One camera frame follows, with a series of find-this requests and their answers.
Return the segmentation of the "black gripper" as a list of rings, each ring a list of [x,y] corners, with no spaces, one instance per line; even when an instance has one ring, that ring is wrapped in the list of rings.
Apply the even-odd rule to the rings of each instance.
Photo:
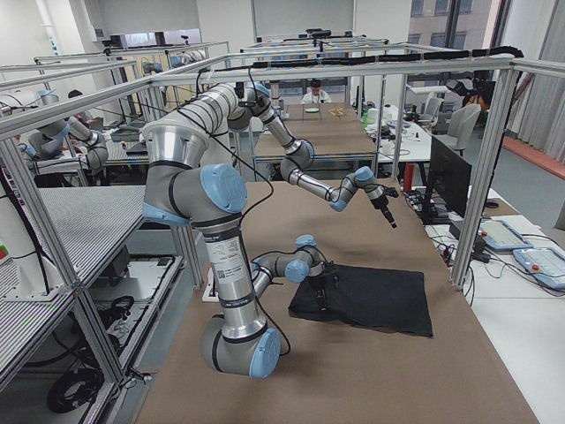
[[[388,199],[385,190],[382,187],[376,187],[368,192],[368,198],[374,208],[378,209],[384,215],[393,228],[396,228],[396,220],[388,210]]]
[[[326,296],[326,284],[331,279],[331,272],[328,270],[327,265],[321,266],[321,271],[315,276],[310,276],[308,282],[310,287],[315,291],[315,298],[317,300],[325,300]]]

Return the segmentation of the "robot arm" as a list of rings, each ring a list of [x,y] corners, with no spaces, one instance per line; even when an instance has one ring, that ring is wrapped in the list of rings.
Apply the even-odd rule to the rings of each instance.
[[[268,377],[279,361],[282,336],[269,326],[259,298],[276,277],[300,284],[323,274],[326,265],[314,239],[291,254],[268,254],[250,263],[239,224],[245,182],[229,164],[200,163],[208,136],[165,119],[146,125],[143,137],[150,154],[144,217],[200,231],[214,272],[222,311],[202,335],[205,362],[222,373]]]
[[[388,209],[387,188],[377,183],[372,170],[365,166],[348,174],[340,185],[333,187],[305,173],[314,159],[310,141],[296,138],[271,105],[268,91],[261,86],[244,86],[237,83],[218,84],[197,95],[176,112],[196,125],[210,139],[219,136],[218,128],[226,124],[229,129],[247,126],[253,117],[275,136],[284,151],[280,168],[282,177],[289,184],[298,186],[328,203],[335,211],[343,211],[355,193],[362,190],[373,207],[379,210],[392,227],[396,221]]]

